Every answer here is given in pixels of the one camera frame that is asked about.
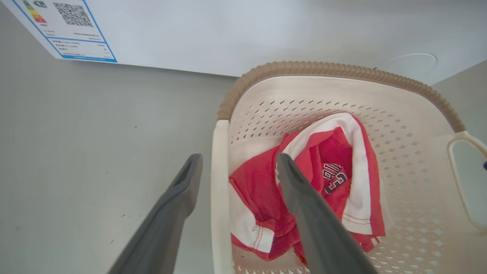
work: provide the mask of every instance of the white stripe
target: white stripe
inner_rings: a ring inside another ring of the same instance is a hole
[[[274,239],[274,231],[256,224],[253,213],[245,206],[231,184],[228,192],[231,212],[230,232],[245,246],[269,253]]]
[[[364,137],[359,123],[348,113],[338,113],[325,117],[301,131],[283,150],[293,160],[303,151],[312,134],[327,132],[341,127],[352,152],[352,182],[347,198],[342,224],[348,231],[371,235],[372,227],[363,221],[371,216],[369,163]]]

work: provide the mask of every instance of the color rating bar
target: color rating bar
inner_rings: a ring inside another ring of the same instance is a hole
[[[29,4],[29,2],[24,1],[24,4],[29,10],[29,13],[34,18],[34,21],[36,21],[37,23],[47,23],[46,20],[44,20],[44,18],[42,18],[42,16]]]

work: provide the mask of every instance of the sticker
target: sticker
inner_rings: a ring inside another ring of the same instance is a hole
[[[117,62],[84,0],[12,0],[65,59]]]

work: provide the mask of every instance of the basket handle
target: basket handle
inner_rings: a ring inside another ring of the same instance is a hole
[[[468,219],[470,223],[472,223],[472,225],[474,225],[475,227],[480,229],[485,229],[487,228],[487,224],[481,224],[472,217],[471,209],[468,206],[468,203],[466,202],[465,193],[460,180],[460,175],[458,173],[455,157],[453,155],[453,146],[455,145],[455,143],[459,141],[465,141],[469,143],[471,146],[476,148],[486,158],[486,160],[487,160],[487,146],[484,143],[482,143],[479,139],[470,135],[467,131],[461,131],[455,133],[453,135],[453,138],[448,142],[448,157],[450,158],[451,169],[453,170],[453,175],[455,177],[455,181],[457,183],[458,191],[460,192],[460,197],[462,198],[465,211],[467,212]]]
[[[238,78],[225,94],[225,98],[218,110],[217,119],[230,121],[235,106],[249,88],[260,81],[279,76],[347,78],[379,83],[414,92],[435,105],[450,123],[454,132],[466,130],[454,108],[436,90],[428,85],[381,70],[325,62],[273,62],[251,69]]]

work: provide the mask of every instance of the beige plastic basket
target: beige plastic basket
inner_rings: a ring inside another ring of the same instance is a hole
[[[225,96],[213,135],[215,273],[308,273],[289,251],[265,262],[230,243],[228,175],[243,162],[333,113],[360,119],[377,154],[393,224],[368,253],[380,273],[487,273],[485,225],[470,217],[452,157],[464,140],[487,157],[430,87],[350,65],[277,62],[252,69]]]

